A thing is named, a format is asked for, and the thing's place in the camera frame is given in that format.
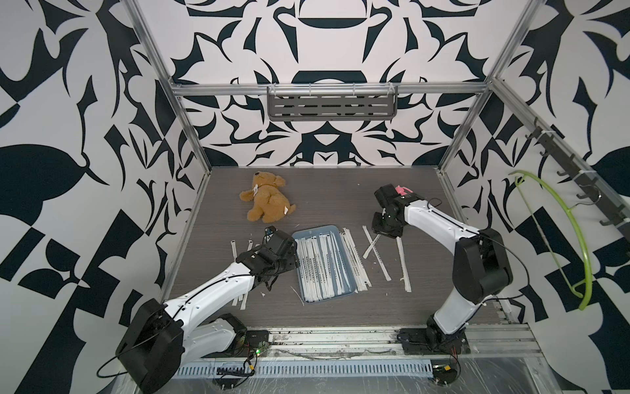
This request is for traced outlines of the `white paper-wrapped straw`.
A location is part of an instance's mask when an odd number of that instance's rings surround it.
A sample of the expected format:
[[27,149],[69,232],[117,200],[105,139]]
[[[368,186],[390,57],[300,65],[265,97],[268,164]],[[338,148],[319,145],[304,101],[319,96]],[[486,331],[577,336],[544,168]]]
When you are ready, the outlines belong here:
[[308,303],[311,300],[310,291],[308,289],[308,278],[307,278],[303,253],[301,251],[301,246],[298,241],[296,243],[296,253],[297,253],[297,261],[299,263],[298,270],[300,272],[300,286],[301,286],[302,296],[303,296],[304,302]]
[[307,245],[307,240],[303,239],[303,250],[304,250],[304,257],[306,260],[306,271],[307,271],[307,277],[308,277],[308,284],[311,288],[310,292],[311,292],[311,298],[313,299],[313,302],[318,300],[318,284],[316,281],[316,277],[314,275],[313,272],[313,261],[310,258],[309,254],[308,254],[308,245]]
[[364,230],[364,234],[367,237],[367,240],[369,241],[369,246],[366,249],[366,251],[364,251],[364,254],[363,254],[364,259],[367,259],[367,257],[369,257],[371,253],[373,253],[374,257],[377,259],[377,263],[379,264],[385,279],[387,280],[387,282],[390,282],[391,276],[389,272],[387,271],[384,261],[382,260],[382,257],[377,249],[377,243],[380,240],[381,235],[377,234],[376,236],[372,236],[366,226],[362,226],[362,229]]
[[397,249],[399,251],[399,256],[400,256],[400,264],[401,264],[401,270],[403,274],[402,281],[405,286],[405,291],[408,293],[411,293],[412,287],[411,287],[409,272],[408,272],[408,268],[406,264],[405,250],[404,250],[403,241],[400,237],[396,238],[396,244],[397,244]]

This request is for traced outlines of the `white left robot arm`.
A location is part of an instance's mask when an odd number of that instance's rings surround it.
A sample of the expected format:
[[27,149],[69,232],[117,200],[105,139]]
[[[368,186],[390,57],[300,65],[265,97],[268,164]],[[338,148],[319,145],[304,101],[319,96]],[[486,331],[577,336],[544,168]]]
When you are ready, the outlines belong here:
[[296,240],[266,228],[260,245],[240,253],[217,276],[177,298],[141,305],[116,349],[116,360],[142,393],[157,392],[182,365],[228,351],[244,331],[231,315],[211,323],[207,318],[259,285],[272,288],[280,275],[299,265]]

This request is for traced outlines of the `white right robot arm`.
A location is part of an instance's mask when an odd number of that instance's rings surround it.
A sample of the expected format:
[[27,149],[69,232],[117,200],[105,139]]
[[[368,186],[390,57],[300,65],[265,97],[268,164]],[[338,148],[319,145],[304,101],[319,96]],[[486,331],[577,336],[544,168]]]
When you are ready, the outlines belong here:
[[374,195],[382,208],[373,215],[375,233],[399,241],[406,227],[418,228],[453,255],[453,290],[426,328],[419,333],[403,329],[399,340],[410,351],[460,351],[468,322],[514,280],[502,236],[466,225],[404,187],[388,184]]

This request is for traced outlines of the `blue storage box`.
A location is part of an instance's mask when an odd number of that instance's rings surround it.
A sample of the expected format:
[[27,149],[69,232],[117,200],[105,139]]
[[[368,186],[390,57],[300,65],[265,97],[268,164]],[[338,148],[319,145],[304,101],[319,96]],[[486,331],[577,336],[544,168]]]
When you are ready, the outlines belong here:
[[311,298],[310,302],[305,303],[297,268],[300,295],[305,304],[336,299],[359,290],[338,227],[327,225],[301,230],[294,232],[292,237],[300,243],[304,265],[306,260],[302,243],[303,239],[307,240],[308,254],[313,261],[313,272],[318,284],[318,300],[313,302]]

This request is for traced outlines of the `pink alarm clock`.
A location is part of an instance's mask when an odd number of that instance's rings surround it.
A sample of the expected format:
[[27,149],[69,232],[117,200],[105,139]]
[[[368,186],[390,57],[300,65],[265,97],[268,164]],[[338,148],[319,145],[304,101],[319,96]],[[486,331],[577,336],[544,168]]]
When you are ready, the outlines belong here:
[[410,190],[407,187],[404,186],[396,186],[395,187],[395,191],[399,194],[399,195],[410,195],[413,194],[413,191]]

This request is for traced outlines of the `brown teddy bear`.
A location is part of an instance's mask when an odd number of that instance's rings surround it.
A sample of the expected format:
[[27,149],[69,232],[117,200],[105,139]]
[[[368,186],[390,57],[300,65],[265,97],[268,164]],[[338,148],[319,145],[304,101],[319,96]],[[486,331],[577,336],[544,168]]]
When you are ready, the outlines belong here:
[[263,223],[275,223],[294,213],[297,206],[290,203],[281,192],[284,186],[283,177],[271,172],[256,172],[252,187],[239,195],[241,201],[253,203],[247,213],[247,220],[252,223],[259,220]]

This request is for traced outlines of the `green plastic hanger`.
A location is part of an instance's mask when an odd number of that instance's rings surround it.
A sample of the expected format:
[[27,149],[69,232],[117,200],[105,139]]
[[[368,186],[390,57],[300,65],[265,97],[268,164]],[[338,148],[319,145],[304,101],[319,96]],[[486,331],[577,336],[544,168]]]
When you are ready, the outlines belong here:
[[573,211],[559,193],[535,174],[516,170],[508,174],[514,201],[525,210],[526,224],[533,229],[535,249],[553,263],[563,296],[576,310],[584,311],[593,296],[591,253]]

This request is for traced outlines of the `grey metal wall shelf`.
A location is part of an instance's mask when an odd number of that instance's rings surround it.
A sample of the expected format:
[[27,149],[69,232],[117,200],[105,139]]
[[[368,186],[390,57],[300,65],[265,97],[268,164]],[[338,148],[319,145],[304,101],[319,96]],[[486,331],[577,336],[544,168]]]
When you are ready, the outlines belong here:
[[272,121],[387,121],[397,114],[397,101],[392,83],[267,87]]

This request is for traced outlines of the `grey wall hook rack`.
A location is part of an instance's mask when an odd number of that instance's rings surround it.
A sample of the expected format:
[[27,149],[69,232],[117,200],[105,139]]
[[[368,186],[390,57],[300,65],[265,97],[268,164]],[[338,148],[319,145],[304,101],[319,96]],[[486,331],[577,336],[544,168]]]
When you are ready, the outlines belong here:
[[559,165],[557,175],[576,184],[581,193],[577,195],[579,205],[594,205],[604,215],[600,220],[603,227],[614,227],[629,240],[629,204],[594,168],[582,159],[568,143],[538,117],[533,120],[533,129],[528,136],[542,147],[541,157],[552,158]]

